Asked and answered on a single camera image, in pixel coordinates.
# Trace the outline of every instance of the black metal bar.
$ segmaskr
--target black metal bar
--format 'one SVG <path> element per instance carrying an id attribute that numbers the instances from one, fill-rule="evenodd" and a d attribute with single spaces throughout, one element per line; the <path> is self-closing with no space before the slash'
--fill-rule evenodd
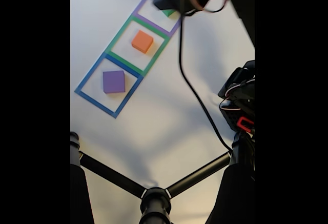
<path id="1" fill-rule="evenodd" d="M 106 165 L 98 162 L 84 152 L 81 153 L 83 154 L 80 158 L 81 166 L 89 169 L 93 173 L 101 176 L 102 178 L 110 181 L 111 183 L 121 187 L 122 189 L 141 199 L 141 196 L 146 188 L 116 172 L 115 170 L 107 167 Z"/>
<path id="2" fill-rule="evenodd" d="M 167 190 L 169 191 L 171 198 L 179 195 L 181 192 L 184 192 L 188 188 L 214 174 L 216 171 L 224 168 L 229 164 L 229 162 L 230 157 L 228 152 L 226 152 L 225 154 L 219 156 L 217 159 L 214 159 L 205 166 L 169 186 Z"/>

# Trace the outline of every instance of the black cable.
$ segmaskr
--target black cable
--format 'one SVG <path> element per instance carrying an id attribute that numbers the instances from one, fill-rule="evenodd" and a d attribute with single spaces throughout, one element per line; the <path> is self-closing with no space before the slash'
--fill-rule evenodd
<path id="1" fill-rule="evenodd" d="M 185 73 L 183 72 L 183 69 L 182 69 L 182 33 L 183 33 L 183 19 L 185 17 L 184 15 L 184 11 L 185 11 L 185 0 L 180 0 L 180 14 L 181 14 L 181 17 L 180 17 L 180 43 L 179 43 L 179 65 L 180 65 L 180 71 L 181 71 L 181 74 L 184 78 L 184 80 L 186 81 L 186 83 L 188 84 L 188 86 L 190 87 L 190 89 L 192 90 L 192 92 L 195 94 L 198 102 L 200 103 L 201 107 L 203 108 L 207 118 L 209 119 L 216 135 L 218 136 L 219 140 L 221 141 L 221 143 L 224 145 L 224 147 L 226 147 L 229 151 L 229 153 L 231 154 L 232 152 L 232 149 L 224 142 L 223 138 L 221 137 L 219 131 L 217 130 L 216 126 L 215 126 L 215 123 L 213 121 L 213 119 L 211 118 L 209 112 L 207 111 L 205 105 L 203 104 L 203 102 L 201 101 L 200 97 L 198 96 L 197 92 L 194 90 L 194 88 L 192 87 L 192 85 L 189 83 L 188 79 L 186 78 L 185 76 Z"/>

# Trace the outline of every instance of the green square outline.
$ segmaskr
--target green square outline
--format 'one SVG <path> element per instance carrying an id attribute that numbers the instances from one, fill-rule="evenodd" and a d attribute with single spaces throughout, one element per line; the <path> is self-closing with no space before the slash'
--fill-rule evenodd
<path id="1" fill-rule="evenodd" d="M 122 36 L 122 34 L 124 33 L 124 31 L 126 30 L 126 28 L 128 27 L 128 25 L 132 21 L 135 21 L 136 23 L 144 26 L 145 28 L 149 29 L 153 33 L 156 33 L 157 35 L 159 35 L 160 37 L 162 37 L 164 39 L 163 43 L 157 49 L 157 51 L 155 52 L 155 54 L 153 55 L 152 59 L 150 60 L 150 62 L 148 63 L 148 65 L 146 66 L 146 68 L 144 70 L 139 69 L 138 67 L 134 66 L 132 63 L 128 62 L 124 58 L 120 57 L 119 55 L 117 55 L 117 54 L 115 54 L 114 52 L 111 51 L 111 49 L 113 48 L 113 46 L 117 43 L 118 39 Z M 120 61 L 124 65 L 128 66 L 129 68 L 131 68 L 134 71 L 136 71 L 138 74 L 140 74 L 143 77 L 145 77 L 147 75 L 147 73 L 149 72 L 149 70 L 151 69 L 151 67 L 156 62 L 156 60 L 158 59 L 159 55 L 162 53 L 162 51 L 165 48 L 165 46 L 170 41 L 170 39 L 171 38 L 169 36 L 167 36 L 167 35 L 163 34 L 162 32 L 158 31 L 157 29 L 155 29 L 154 27 L 152 27 L 149 24 L 145 23 L 144 21 L 142 21 L 138 17 L 136 17 L 134 15 L 130 15 L 129 18 L 127 19 L 127 21 L 123 24 L 123 26 L 121 27 L 121 29 L 118 31 L 118 33 L 114 36 L 114 38 L 112 39 L 112 41 L 106 47 L 105 53 L 107 53 L 108 55 L 116 58 L 118 61 Z"/>

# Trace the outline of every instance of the green cube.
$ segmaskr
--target green cube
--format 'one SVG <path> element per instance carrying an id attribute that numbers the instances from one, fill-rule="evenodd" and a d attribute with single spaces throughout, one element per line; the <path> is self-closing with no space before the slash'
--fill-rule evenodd
<path id="1" fill-rule="evenodd" d="M 175 10 L 162 10 L 162 12 L 163 12 L 167 17 L 169 17 L 170 15 L 172 15 L 174 11 L 175 11 Z"/>

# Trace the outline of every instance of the tripod base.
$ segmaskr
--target tripod base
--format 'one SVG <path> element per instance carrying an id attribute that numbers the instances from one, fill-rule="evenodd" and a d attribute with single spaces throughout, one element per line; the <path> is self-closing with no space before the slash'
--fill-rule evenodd
<path id="1" fill-rule="evenodd" d="M 170 197 L 162 188 L 148 189 L 142 198 L 140 209 L 142 216 L 139 224 L 171 224 Z"/>

